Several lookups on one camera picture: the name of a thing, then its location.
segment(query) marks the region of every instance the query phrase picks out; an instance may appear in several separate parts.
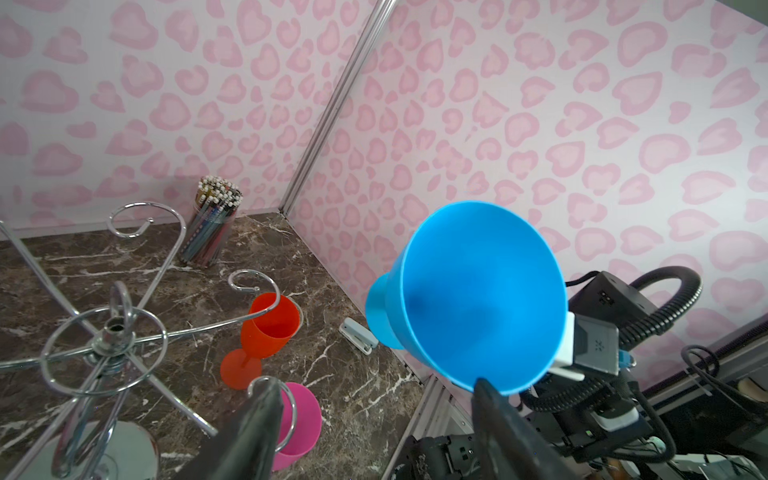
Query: pink plastic cup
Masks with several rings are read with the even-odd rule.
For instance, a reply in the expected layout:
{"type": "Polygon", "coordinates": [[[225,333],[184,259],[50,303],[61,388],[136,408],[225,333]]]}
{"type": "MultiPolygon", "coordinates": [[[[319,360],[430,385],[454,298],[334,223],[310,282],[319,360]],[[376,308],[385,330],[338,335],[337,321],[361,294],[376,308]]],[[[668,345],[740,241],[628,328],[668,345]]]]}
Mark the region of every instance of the pink plastic cup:
{"type": "MultiPolygon", "coordinates": [[[[293,435],[288,441],[288,445],[275,454],[275,459],[272,462],[273,472],[291,466],[296,460],[306,455],[309,450],[312,450],[317,439],[320,438],[320,429],[323,427],[320,404],[310,389],[293,382],[286,382],[286,385],[296,399],[296,427],[293,429],[293,435]]],[[[280,423],[278,444],[288,434],[292,415],[288,396],[285,392],[280,392],[280,395],[283,397],[283,421],[280,423]]]]}

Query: chrome wire hook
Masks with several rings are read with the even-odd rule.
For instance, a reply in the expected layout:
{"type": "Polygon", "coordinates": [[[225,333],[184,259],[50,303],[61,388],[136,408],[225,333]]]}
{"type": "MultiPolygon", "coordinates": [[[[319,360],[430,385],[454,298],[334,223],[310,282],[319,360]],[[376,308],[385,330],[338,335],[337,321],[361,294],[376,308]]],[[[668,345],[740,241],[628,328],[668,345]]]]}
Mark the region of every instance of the chrome wire hook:
{"type": "Polygon", "coordinates": [[[174,247],[170,249],[170,253],[165,258],[165,261],[163,262],[163,266],[160,267],[160,271],[157,272],[157,275],[154,276],[152,279],[152,283],[149,284],[149,287],[147,287],[147,291],[144,293],[144,296],[141,297],[141,301],[137,305],[139,309],[143,309],[147,302],[149,301],[150,297],[152,296],[152,293],[154,293],[154,289],[157,288],[157,285],[160,283],[160,280],[163,278],[163,275],[165,275],[166,270],[168,270],[168,267],[170,264],[174,261],[174,257],[176,256],[176,253],[178,253],[179,249],[181,248],[181,244],[184,242],[184,237],[187,235],[187,221],[184,220],[184,217],[181,216],[176,210],[169,207],[168,205],[158,204],[155,202],[133,202],[132,204],[123,205],[122,207],[118,207],[112,211],[111,214],[109,214],[109,218],[107,219],[107,228],[109,231],[114,233],[120,238],[136,238],[139,237],[141,234],[143,234],[145,231],[147,231],[147,228],[154,222],[154,219],[148,218],[144,223],[141,225],[141,227],[138,227],[136,231],[132,233],[123,233],[119,231],[114,226],[114,218],[122,213],[125,210],[128,210],[129,208],[133,207],[156,207],[161,208],[163,210],[171,212],[173,215],[176,216],[177,220],[179,220],[179,237],[176,239],[176,243],[174,244],[174,247]]]}
{"type": "MultiPolygon", "coordinates": [[[[44,270],[40,267],[37,260],[32,256],[26,246],[13,234],[13,231],[8,229],[6,225],[0,221],[0,231],[10,239],[16,250],[22,255],[24,261],[29,265],[35,275],[40,279],[43,287],[51,294],[51,296],[61,305],[70,318],[62,323],[48,338],[45,343],[45,347],[41,351],[41,355],[38,358],[19,359],[0,362],[0,372],[7,372],[17,369],[24,369],[31,366],[40,366],[43,378],[49,388],[64,393],[66,395],[74,396],[69,402],[62,406],[62,410],[52,424],[45,430],[40,438],[32,445],[32,447],[26,452],[21,461],[8,473],[6,480],[16,480],[23,473],[24,470],[33,462],[33,460],[41,452],[45,443],[48,442],[52,436],[59,430],[62,425],[65,425],[59,445],[55,452],[53,461],[53,472],[57,472],[57,475],[67,475],[66,472],[71,471],[73,465],[80,465],[82,462],[87,463],[85,469],[81,472],[80,479],[90,478],[101,460],[101,456],[104,454],[107,444],[109,443],[111,433],[114,431],[114,427],[117,424],[118,415],[120,409],[125,401],[130,388],[137,385],[139,382],[147,380],[155,389],[157,389],[161,395],[166,397],[176,409],[185,414],[190,420],[192,420],[203,432],[209,436],[215,436],[217,429],[207,422],[203,417],[197,414],[193,409],[188,407],[181,401],[171,390],[166,387],[154,374],[153,371],[162,362],[167,352],[169,339],[190,336],[195,333],[205,332],[208,330],[218,329],[223,326],[235,325],[243,323],[247,320],[257,318],[265,313],[274,310],[280,303],[280,288],[277,284],[265,273],[258,270],[242,269],[232,272],[227,283],[229,286],[241,293],[259,293],[261,288],[241,286],[236,283],[237,279],[243,275],[255,275],[261,277],[267,281],[272,290],[275,293],[275,301],[268,307],[261,309],[254,313],[248,313],[247,315],[238,316],[233,319],[222,320],[217,323],[212,323],[205,326],[198,326],[185,330],[178,330],[175,332],[168,332],[160,319],[152,312],[145,310],[145,306],[150,297],[154,293],[162,279],[163,275],[167,272],[168,268],[172,264],[176,254],[181,249],[184,242],[184,238],[187,233],[187,223],[184,218],[173,208],[167,205],[158,204],[155,202],[134,202],[132,204],[124,205],[114,210],[108,220],[107,228],[117,237],[120,238],[136,238],[146,232],[154,222],[153,218],[148,218],[133,232],[121,232],[114,225],[114,218],[125,210],[133,207],[156,207],[162,210],[171,212],[179,221],[180,230],[179,235],[173,248],[167,255],[157,274],[152,279],[147,291],[141,298],[138,305],[134,306],[131,300],[131,295],[128,292],[127,287],[121,281],[117,281],[110,288],[109,304],[107,306],[100,306],[94,309],[90,309],[84,312],[79,312],[75,309],[71,303],[64,297],[61,291],[54,285],[51,279],[45,274],[44,270]],[[110,319],[107,321],[103,329],[96,329],[90,322],[88,317],[98,315],[99,313],[108,313],[110,319]],[[134,333],[134,324],[138,317],[145,316],[152,320],[157,328],[160,330],[160,334],[145,336],[137,338],[134,333]],[[54,347],[56,340],[61,334],[70,326],[75,323],[79,323],[84,326],[93,336],[93,340],[86,346],[82,346],[77,349],[70,349],[61,352],[54,353],[54,347]],[[141,361],[141,358],[135,355],[135,349],[139,344],[161,341],[161,350],[154,363],[147,367],[141,361]],[[64,359],[74,358],[76,356],[83,356],[91,354],[91,361],[95,362],[94,368],[86,380],[75,388],[72,386],[65,386],[57,382],[52,375],[50,369],[50,362],[60,361],[64,359]],[[117,388],[102,389],[104,386],[104,380],[107,376],[112,376],[116,372],[121,370],[122,365],[133,364],[138,370],[139,375],[133,380],[125,383],[117,388]],[[102,396],[117,396],[113,409],[111,410],[108,418],[98,424],[98,427],[88,436],[85,442],[81,444],[81,438],[83,433],[83,427],[91,418],[92,415],[92,402],[94,397],[102,396]]],[[[249,386],[249,394],[253,392],[253,385],[257,381],[264,381],[265,379],[272,379],[272,377],[260,377],[255,380],[249,386]]],[[[287,445],[293,430],[296,426],[296,400],[293,398],[293,393],[287,388],[285,383],[280,382],[280,387],[286,393],[289,399],[289,403],[292,409],[292,419],[290,430],[286,438],[276,447],[276,452],[279,452],[285,445],[287,445]]]]}

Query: brown marble surface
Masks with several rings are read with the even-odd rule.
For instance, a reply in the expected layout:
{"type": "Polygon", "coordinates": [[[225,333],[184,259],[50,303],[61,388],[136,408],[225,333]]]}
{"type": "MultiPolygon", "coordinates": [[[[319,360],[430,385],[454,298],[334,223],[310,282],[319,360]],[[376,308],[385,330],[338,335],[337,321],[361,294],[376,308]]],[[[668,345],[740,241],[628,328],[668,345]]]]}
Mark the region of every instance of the brown marble surface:
{"type": "MultiPolygon", "coordinates": [[[[152,226],[138,238],[107,231],[26,240],[45,271],[80,310],[107,303],[108,290],[122,280],[138,303],[177,235],[175,224],[152,226]]],[[[243,315],[252,300],[232,291],[227,276],[253,268],[275,279],[302,308],[305,323],[287,346],[263,361],[263,373],[310,388],[323,412],[317,446],[273,478],[380,478],[405,430],[422,387],[385,348],[364,356],[338,332],[346,316],[364,323],[360,312],[306,245],[279,215],[243,217],[221,261],[206,270],[176,263],[166,273],[147,309],[169,331],[243,315]]],[[[64,311],[39,286],[8,242],[0,243],[0,359],[37,356],[64,311]]],[[[79,346],[79,327],[61,338],[79,346]]],[[[157,376],[189,406],[221,425],[245,399],[220,380],[222,358],[240,346],[239,326],[172,341],[157,376]]],[[[143,356],[153,360],[156,348],[143,356]]],[[[73,384],[81,360],[53,370],[73,384]]],[[[55,416],[65,397],[48,390],[37,369],[0,374],[0,475],[4,475],[55,416]]],[[[108,410],[110,401],[106,400],[108,410]]],[[[121,419],[136,422],[157,439],[161,478],[170,478],[191,456],[204,434],[146,384],[132,390],[121,419]]]]}

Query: pink leopard print wallpaper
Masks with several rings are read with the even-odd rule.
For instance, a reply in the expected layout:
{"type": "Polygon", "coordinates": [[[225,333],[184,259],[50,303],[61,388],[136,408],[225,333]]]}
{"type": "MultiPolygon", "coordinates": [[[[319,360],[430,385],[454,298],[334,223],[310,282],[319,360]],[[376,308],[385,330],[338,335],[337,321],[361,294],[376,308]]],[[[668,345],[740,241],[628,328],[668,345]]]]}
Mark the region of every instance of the pink leopard print wallpaper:
{"type": "Polygon", "coordinates": [[[368,0],[3,2],[2,218],[103,228],[133,200],[188,213],[205,174],[240,185],[241,211],[275,207],[371,9],[368,0]]]}
{"type": "Polygon", "coordinates": [[[768,29],[714,0],[404,0],[291,220],[361,309],[458,200],[528,219],[567,279],[689,266],[701,300],[634,350],[648,386],[768,310],[766,93],[768,29]]]}

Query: wire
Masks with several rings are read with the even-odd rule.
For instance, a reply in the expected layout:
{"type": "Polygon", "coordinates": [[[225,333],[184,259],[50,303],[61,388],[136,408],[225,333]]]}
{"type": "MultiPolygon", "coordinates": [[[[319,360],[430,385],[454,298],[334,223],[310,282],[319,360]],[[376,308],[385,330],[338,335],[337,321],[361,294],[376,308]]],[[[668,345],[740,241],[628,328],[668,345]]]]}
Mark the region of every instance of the wire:
{"type": "Polygon", "coordinates": [[[768,409],[768,407],[766,407],[765,405],[763,405],[761,403],[758,403],[758,402],[755,402],[750,397],[744,395],[742,392],[739,392],[738,390],[736,390],[732,386],[728,385],[725,382],[720,381],[719,379],[717,379],[714,376],[710,375],[708,372],[705,372],[704,370],[699,368],[699,366],[697,366],[690,359],[690,356],[694,355],[694,356],[697,356],[700,359],[703,359],[703,358],[701,357],[700,354],[698,354],[696,352],[692,352],[692,350],[701,350],[703,352],[706,352],[713,359],[717,359],[717,356],[714,354],[714,352],[712,352],[712,350],[708,349],[706,346],[701,346],[701,345],[688,345],[688,346],[685,346],[680,351],[680,356],[683,357],[683,361],[686,363],[686,365],[688,365],[688,367],[691,369],[691,371],[695,372],[704,382],[708,383],[712,387],[712,389],[717,390],[720,394],[725,396],[725,398],[729,402],[733,403],[736,407],[738,407],[739,409],[743,410],[750,418],[753,418],[753,417],[755,417],[757,415],[755,414],[755,412],[753,412],[752,410],[749,410],[747,407],[745,407],[744,405],[742,405],[741,403],[736,401],[734,396],[737,399],[748,400],[751,405],[757,406],[757,407],[761,408],[763,411],[766,411],[766,409],[768,409]]]}
{"type": "Polygon", "coordinates": [[[701,347],[701,349],[704,352],[706,352],[710,357],[712,357],[711,363],[709,360],[705,359],[700,353],[694,352],[693,350],[689,351],[688,355],[695,355],[696,357],[698,357],[698,359],[704,365],[704,371],[709,373],[713,377],[717,377],[720,374],[720,359],[717,358],[717,354],[715,352],[708,349],[707,347],[701,347]]]}
{"type": "Polygon", "coordinates": [[[733,468],[733,473],[736,476],[741,476],[741,474],[737,470],[737,468],[740,468],[740,469],[744,470],[746,473],[752,475],[754,478],[757,478],[757,480],[763,480],[761,477],[755,475],[755,472],[753,472],[751,468],[746,467],[745,465],[741,465],[740,463],[734,461],[729,455],[726,455],[726,454],[724,454],[722,452],[718,452],[717,450],[712,450],[712,451],[717,453],[719,456],[721,456],[724,459],[726,459],[728,461],[728,463],[730,463],[731,468],[733,468]]]}
{"type": "Polygon", "coordinates": [[[579,283],[584,283],[590,278],[595,278],[596,276],[600,275],[600,272],[597,270],[592,270],[590,273],[587,273],[586,275],[583,275],[576,280],[571,280],[570,282],[565,282],[565,286],[577,286],[579,283]]]}
{"type": "Polygon", "coordinates": [[[648,422],[654,428],[654,431],[656,432],[656,436],[659,437],[659,439],[661,439],[662,442],[664,442],[666,449],[663,452],[659,452],[655,455],[640,455],[637,453],[613,452],[609,456],[617,460],[629,460],[630,462],[639,462],[639,463],[669,462],[672,458],[674,458],[675,455],[677,455],[677,446],[674,443],[674,439],[672,438],[672,435],[670,434],[669,429],[661,420],[661,417],[659,417],[659,414],[656,413],[656,410],[654,410],[654,407],[650,406],[650,403],[648,402],[648,400],[643,396],[643,393],[640,391],[640,387],[637,383],[635,382],[631,383],[631,390],[632,390],[632,393],[634,394],[634,398],[637,400],[637,403],[639,403],[640,406],[643,407],[645,414],[648,415],[648,422]]]}

